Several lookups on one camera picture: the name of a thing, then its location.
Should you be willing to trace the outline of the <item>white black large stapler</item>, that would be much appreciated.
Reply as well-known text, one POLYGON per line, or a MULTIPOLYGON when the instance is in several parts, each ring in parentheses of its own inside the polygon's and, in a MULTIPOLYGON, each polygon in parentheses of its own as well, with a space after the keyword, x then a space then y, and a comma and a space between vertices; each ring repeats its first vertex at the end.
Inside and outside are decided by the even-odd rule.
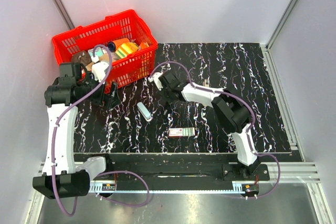
POLYGON ((204 80, 204 86, 205 86, 205 87, 210 87, 209 79, 205 79, 205 80, 204 80))

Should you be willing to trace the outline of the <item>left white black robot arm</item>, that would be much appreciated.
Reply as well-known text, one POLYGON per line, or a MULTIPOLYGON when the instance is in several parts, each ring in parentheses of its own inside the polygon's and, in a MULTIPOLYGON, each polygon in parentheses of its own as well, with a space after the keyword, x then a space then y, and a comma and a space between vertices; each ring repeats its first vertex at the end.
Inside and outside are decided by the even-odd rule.
POLYGON ((74 133, 78 104, 88 100, 107 110, 120 104, 118 85, 105 92, 111 66, 100 61, 87 70, 81 63, 62 63, 60 76, 44 93, 49 120, 48 147, 42 175, 32 186, 49 199, 81 197, 89 192, 90 181, 112 177, 114 168, 104 157, 89 158, 79 167, 74 161, 74 133))

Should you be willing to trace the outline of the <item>light blue small stapler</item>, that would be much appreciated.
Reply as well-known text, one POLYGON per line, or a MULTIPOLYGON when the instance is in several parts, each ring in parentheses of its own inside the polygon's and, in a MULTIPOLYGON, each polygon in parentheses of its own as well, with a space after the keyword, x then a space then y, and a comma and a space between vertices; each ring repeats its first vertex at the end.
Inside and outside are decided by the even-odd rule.
POLYGON ((152 115, 142 102, 137 103, 137 108, 147 122, 152 120, 152 115))

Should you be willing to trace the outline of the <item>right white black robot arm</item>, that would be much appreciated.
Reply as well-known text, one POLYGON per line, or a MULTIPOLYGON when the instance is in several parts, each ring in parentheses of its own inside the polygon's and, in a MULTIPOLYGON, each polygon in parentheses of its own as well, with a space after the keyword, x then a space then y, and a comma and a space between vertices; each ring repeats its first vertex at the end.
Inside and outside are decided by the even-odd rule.
POLYGON ((196 102, 213 108, 220 125, 226 133, 231 134, 236 146, 238 165, 234 173, 245 180, 257 175, 260 161, 251 141, 250 130, 254 118, 244 100, 224 89, 181 81, 170 71, 156 72, 151 75, 150 81, 155 83, 167 102, 196 102))

